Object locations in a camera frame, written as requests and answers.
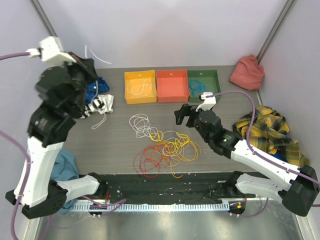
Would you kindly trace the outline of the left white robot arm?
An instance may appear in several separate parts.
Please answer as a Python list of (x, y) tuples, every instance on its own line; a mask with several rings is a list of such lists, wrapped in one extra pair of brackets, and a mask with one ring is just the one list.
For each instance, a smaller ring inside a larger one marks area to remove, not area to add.
[(58, 153), (84, 111), (87, 86), (99, 78), (92, 58), (73, 52), (68, 56), (70, 61), (52, 64), (35, 84), (42, 103), (30, 117), (29, 152), (16, 189), (5, 194), (11, 204), (22, 205), (22, 214), (30, 220), (53, 215), (70, 200), (86, 195), (100, 200), (107, 192), (96, 173), (67, 181), (50, 179)]

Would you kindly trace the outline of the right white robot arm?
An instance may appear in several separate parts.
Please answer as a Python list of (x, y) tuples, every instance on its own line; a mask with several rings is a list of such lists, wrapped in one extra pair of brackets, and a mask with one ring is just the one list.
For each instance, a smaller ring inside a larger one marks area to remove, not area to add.
[(320, 186), (316, 171), (309, 165), (299, 167), (279, 160), (254, 146), (239, 134), (223, 128), (221, 119), (212, 110), (183, 104), (174, 112), (175, 123), (195, 128), (205, 143), (218, 155), (245, 164), (264, 177), (235, 171), (227, 180), (226, 193), (233, 198), (253, 194), (282, 203), (292, 213), (305, 217), (314, 205)]

